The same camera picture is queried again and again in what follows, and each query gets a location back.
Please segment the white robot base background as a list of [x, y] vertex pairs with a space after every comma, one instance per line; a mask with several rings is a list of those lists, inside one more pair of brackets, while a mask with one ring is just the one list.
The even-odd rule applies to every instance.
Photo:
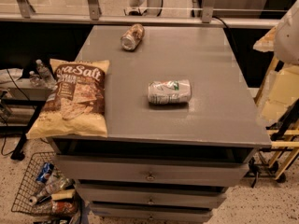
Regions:
[[129, 0], [126, 16], [159, 17], [163, 10], [164, 0]]

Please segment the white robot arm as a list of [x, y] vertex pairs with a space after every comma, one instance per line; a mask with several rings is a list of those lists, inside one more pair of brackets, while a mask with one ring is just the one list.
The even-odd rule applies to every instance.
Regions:
[[274, 54], [284, 63], [299, 64], [299, 0], [278, 23], [274, 39]]

